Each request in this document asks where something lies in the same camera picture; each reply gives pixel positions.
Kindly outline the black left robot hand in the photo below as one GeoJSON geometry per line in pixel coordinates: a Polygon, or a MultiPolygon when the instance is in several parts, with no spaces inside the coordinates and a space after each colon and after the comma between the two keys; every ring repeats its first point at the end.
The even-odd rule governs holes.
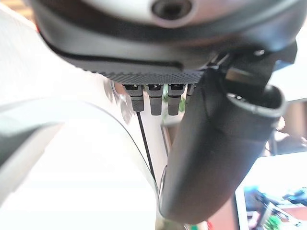
{"type": "Polygon", "coordinates": [[[38,31],[70,64],[122,84],[133,109],[187,105],[164,169],[160,214],[197,224],[233,195],[286,108],[272,74],[294,63],[304,0],[33,0],[38,31]]]}

